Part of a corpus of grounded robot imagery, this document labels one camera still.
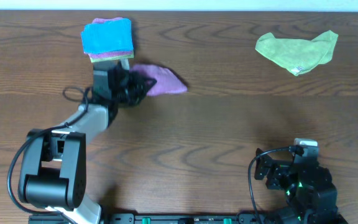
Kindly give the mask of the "purple microfibre cloth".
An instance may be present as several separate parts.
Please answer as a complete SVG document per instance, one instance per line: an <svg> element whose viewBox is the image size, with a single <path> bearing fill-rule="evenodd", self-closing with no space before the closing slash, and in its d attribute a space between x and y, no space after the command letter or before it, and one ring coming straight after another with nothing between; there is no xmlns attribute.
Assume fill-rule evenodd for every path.
<svg viewBox="0 0 358 224"><path fill-rule="evenodd" d="M174 95L187 92L186 85L168 68L158 65L135 64L131 72L138 72L144 77L153 78L157 82L147 92L147 96Z"/></svg>

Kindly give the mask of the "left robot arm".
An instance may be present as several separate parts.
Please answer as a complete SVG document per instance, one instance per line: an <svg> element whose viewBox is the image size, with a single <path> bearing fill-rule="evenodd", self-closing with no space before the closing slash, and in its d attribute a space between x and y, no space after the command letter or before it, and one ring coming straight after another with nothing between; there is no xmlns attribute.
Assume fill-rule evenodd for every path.
<svg viewBox="0 0 358 224"><path fill-rule="evenodd" d="M9 167L7 187L29 223L103 223L102 207L86 194L86 146L110 127L120 107L138 105L156 83L121 66L94 69L93 85L78 89L73 115L28 132Z"/></svg>

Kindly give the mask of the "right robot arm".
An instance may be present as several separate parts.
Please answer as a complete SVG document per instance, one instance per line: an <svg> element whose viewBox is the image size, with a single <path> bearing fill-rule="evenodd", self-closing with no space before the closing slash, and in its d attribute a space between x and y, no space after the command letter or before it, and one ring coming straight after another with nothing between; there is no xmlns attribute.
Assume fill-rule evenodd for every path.
<svg viewBox="0 0 358 224"><path fill-rule="evenodd" d="M265 215L255 212L257 223L343 224L338 212L337 188L329 169L318 162L318 147L292 145L269 151L257 149L248 171L256 164L254 179L267 179L270 190L284 191L287 206Z"/></svg>

